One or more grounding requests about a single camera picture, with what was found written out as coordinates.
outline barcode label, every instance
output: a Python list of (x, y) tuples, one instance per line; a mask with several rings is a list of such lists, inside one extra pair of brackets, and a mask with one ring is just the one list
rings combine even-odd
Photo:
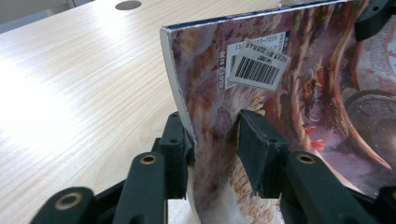
[(255, 41), (247, 40), (232, 58), (230, 82), (275, 91), (290, 57)]
[[(276, 51), (281, 51), (283, 53), (286, 52), (289, 44), (290, 32), (281, 32), (274, 35), (262, 36), (259, 38), (252, 39), (252, 41), (257, 42), (259, 44), (265, 45), (265, 47), (269, 49), (274, 49)], [(226, 68), (225, 68), (225, 76), (222, 78), (224, 80), (225, 90), (233, 87), (236, 83), (231, 82), (230, 75), (231, 71), (233, 71), (233, 67), (236, 63), (236, 58), (238, 56), (239, 51), (242, 48), (242, 44), (244, 42), (238, 42), (227, 46), (227, 59), (226, 59)]]
[(279, 71), (279, 68), (242, 57), (235, 76), (265, 83), (267, 85), (274, 85), (274, 81)]

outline wooden table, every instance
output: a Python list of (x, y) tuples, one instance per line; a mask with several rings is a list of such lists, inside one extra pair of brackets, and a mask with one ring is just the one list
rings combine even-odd
[[(0, 223), (54, 193), (118, 183), (176, 111), (160, 27), (276, 7), (270, 0), (99, 0), (0, 35)], [(170, 202), (169, 223), (193, 222)]]

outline light wood grain surface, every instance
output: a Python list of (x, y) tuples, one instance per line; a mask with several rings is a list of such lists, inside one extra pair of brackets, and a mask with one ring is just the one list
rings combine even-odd
[[(124, 179), (176, 111), (159, 29), (276, 7), (270, 0), (98, 0), (0, 35), (0, 223), (28, 223), (54, 193)], [(187, 202), (170, 223), (193, 222)]]

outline barcode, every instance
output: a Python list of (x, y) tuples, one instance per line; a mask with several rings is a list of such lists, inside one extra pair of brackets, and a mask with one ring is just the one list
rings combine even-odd
[(274, 85), (278, 73), (279, 69), (276, 67), (242, 57), (235, 76), (267, 85)]
[(233, 71), (233, 66), (236, 63), (236, 56), (238, 56), (238, 55), (231, 56), (231, 71)]

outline magazine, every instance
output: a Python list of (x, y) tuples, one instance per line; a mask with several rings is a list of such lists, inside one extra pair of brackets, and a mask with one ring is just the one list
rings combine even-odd
[(241, 109), (264, 115), (290, 151), (321, 157), (346, 187), (374, 198), (396, 185), (396, 20), (357, 42), (354, 23), (368, 3), (318, 2), (161, 29), (177, 109), (195, 143), (193, 203), (202, 223), (282, 222), (278, 200), (252, 195), (236, 156)]

